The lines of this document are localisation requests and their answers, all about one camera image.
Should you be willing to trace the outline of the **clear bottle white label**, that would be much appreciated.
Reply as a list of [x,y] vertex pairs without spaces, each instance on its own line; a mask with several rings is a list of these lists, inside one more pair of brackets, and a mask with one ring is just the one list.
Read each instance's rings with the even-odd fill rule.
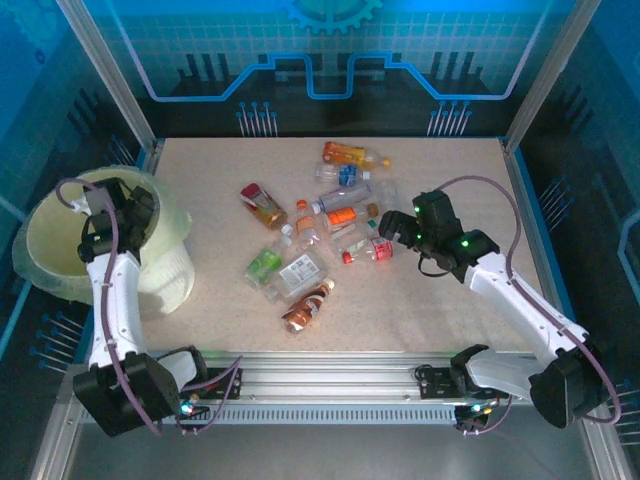
[[264,294],[271,301],[294,299],[318,285],[327,271],[325,262],[318,255],[299,254],[271,276]]

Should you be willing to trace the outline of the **small lit controller board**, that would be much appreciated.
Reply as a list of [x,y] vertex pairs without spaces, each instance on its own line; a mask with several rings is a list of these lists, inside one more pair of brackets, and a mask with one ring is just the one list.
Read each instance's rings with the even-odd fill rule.
[[455,407],[455,417],[458,421],[474,420],[477,418],[487,418],[494,407],[493,400],[476,400],[469,404]]
[[203,420],[210,412],[210,408],[206,405],[200,405],[195,400],[184,400],[180,405],[178,419],[185,420]]

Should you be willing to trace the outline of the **clear bottle green label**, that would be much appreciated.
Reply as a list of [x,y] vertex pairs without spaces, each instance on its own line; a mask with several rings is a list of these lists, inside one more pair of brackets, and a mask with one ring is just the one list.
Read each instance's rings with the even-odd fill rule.
[[277,241],[263,248],[245,269],[245,279],[254,287],[264,286],[271,275],[282,267],[292,239],[282,235]]

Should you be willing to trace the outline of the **small orange cap bottle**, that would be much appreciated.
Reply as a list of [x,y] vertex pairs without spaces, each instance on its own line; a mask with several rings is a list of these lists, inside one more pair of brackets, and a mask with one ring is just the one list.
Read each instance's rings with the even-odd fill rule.
[[317,245],[320,236],[316,227],[316,218],[309,203],[300,199],[296,202],[295,228],[297,238],[303,247]]

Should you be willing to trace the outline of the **clear bottle blue label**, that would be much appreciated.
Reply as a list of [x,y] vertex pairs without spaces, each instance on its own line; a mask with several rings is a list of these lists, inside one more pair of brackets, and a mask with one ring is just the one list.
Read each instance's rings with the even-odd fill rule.
[[319,162],[315,167],[314,178],[321,183],[351,187],[362,181],[369,181],[371,173],[356,165]]

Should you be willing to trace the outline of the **red label amber tea bottle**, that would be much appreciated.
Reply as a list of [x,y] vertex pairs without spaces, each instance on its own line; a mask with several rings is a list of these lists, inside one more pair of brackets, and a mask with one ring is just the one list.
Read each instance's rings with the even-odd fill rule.
[[250,183],[240,192],[244,206],[261,224],[273,231],[290,236],[293,227],[285,209],[258,183]]

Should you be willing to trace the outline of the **clear bottle grey label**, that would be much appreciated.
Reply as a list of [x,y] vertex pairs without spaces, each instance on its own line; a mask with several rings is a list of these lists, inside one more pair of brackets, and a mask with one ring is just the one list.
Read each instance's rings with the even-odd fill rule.
[[351,187],[340,187],[334,191],[321,195],[311,203],[314,214],[328,213],[341,208],[353,206],[366,200],[373,194],[373,186],[370,182],[363,182]]

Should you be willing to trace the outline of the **clear bottle small green print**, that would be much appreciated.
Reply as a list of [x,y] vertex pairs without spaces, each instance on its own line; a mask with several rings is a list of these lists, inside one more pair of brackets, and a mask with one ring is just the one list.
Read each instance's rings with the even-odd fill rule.
[[370,236],[370,229],[365,224],[352,224],[329,235],[330,246],[341,256],[343,252],[354,255],[366,243]]

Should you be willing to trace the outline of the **aluminium frame post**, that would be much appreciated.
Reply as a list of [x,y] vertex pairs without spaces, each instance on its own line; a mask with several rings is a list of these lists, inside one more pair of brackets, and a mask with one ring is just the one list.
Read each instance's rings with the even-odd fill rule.
[[507,131],[504,146],[507,155],[515,154],[601,2],[576,0]]
[[146,154],[158,140],[83,0],[55,0],[124,120]]

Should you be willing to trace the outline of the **clear bottle red label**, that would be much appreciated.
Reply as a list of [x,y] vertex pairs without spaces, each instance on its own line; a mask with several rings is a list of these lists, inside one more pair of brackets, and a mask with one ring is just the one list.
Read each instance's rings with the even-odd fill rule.
[[383,237],[363,238],[348,246],[341,253],[344,264],[354,262],[378,263],[389,260],[394,255],[392,242]]

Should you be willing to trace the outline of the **orange label juice bottle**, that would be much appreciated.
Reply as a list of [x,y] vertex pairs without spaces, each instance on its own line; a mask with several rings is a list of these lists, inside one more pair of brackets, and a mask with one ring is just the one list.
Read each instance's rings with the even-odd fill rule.
[[329,164],[354,165],[367,171],[390,168],[392,163],[390,157],[382,156],[374,149],[337,142],[324,144],[322,160]]

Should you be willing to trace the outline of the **clear bottle orange label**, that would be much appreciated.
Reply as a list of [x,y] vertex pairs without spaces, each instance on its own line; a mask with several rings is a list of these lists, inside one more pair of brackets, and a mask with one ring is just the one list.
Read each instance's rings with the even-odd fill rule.
[[356,223],[374,219],[379,214],[377,203],[358,204],[329,211],[322,216],[323,226],[329,234]]

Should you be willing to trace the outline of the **aluminium extrusion rail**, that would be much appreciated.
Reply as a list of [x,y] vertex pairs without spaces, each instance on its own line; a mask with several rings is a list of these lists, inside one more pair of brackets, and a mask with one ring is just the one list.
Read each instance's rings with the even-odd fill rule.
[[[210,368],[224,369],[237,357],[242,370],[239,399],[245,403],[464,404],[494,399],[486,390],[472,394],[456,385],[446,354],[402,352],[208,352]],[[422,400],[414,378],[419,365],[448,368],[456,396]]]

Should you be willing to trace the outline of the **tall clear bottle white cap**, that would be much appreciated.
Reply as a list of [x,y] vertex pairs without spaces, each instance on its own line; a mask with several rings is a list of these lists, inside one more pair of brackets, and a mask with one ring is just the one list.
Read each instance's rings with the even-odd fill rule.
[[373,187],[373,198],[378,206],[380,216],[387,211],[402,209],[401,195],[393,180],[375,182]]

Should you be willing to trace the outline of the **brown coffee drink bottle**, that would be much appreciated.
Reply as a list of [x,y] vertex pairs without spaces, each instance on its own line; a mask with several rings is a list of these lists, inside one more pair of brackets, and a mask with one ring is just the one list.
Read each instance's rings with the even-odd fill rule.
[[335,288],[335,282],[325,278],[312,290],[304,293],[281,316],[285,328],[292,334],[305,330],[317,316],[329,294]]

